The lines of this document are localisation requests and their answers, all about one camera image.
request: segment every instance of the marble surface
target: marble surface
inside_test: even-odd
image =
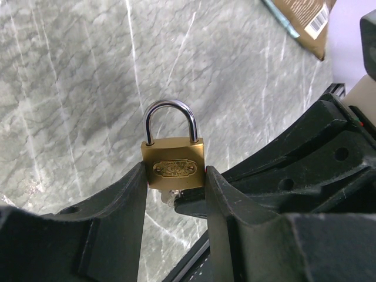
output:
[[[223,172],[291,125],[332,81],[260,0],[0,1],[0,199],[43,214],[140,159],[160,98],[193,109]],[[187,136],[162,109],[155,137]],[[149,191],[139,281],[161,281],[206,229]]]

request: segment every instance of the product package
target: product package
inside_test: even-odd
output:
[[[336,0],[263,0],[287,32],[319,60],[325,58],[329,14]]]

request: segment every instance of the silver shackle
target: silver shackle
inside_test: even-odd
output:
[[[159,100],[159,101],[152,103],[145,111],[145,114],[143,116],[143,123],[145,125],[146,144],[148,146],[151,146],[152,144],[154,144],[154,139],[152,136],[152,132],[150,130],[150,122],[151,122],[153,114],[157,110],[161,108],[165,108],[165,107],[171,107],[171,108],[175,108],[181,111],[188,120],[190,142],[196,143],[197,141],[199,141],[199,138],[197,137],[196,120],[193,116],[192,110],[182,101],[179,101],[176,99],[165,99],[165,100]]]

